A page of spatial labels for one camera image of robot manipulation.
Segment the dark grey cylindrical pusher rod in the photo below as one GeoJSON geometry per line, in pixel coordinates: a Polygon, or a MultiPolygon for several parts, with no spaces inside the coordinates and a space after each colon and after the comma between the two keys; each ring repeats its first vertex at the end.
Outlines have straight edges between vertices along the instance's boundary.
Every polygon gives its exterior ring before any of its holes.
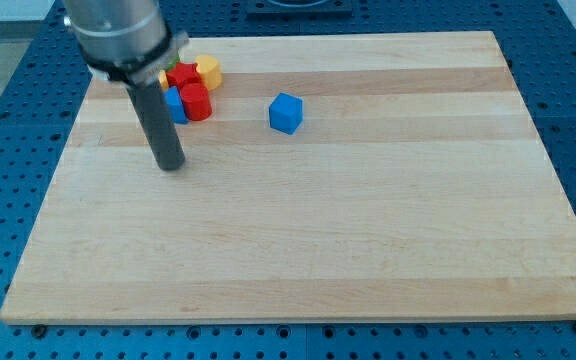
{"type": "Polygon", "coordinates": [[[159,82],[129,87],[127,93],[158,167],[179,169],[185,155],[159,82]]]}

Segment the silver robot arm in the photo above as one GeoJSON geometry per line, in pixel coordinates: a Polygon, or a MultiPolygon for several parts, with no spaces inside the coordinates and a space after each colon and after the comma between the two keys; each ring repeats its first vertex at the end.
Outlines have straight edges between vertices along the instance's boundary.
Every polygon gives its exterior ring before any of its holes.
{"type": "Polygon", "coordinates": [[[125,87],[158,167],[179,169],[185,155],[159,73],[189,43],[175,33],[156,0],[64,0],[64,24],[91,74],[125,87]]]}

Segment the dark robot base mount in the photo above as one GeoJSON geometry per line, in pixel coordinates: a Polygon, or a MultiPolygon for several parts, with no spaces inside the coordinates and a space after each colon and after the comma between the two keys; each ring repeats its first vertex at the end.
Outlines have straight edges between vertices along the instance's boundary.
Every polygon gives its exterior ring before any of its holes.
{"type": "Polygon", "coordinates": [[[271,16],[351,15],[353,0],[248,0],[248,18],[271,16]]]}

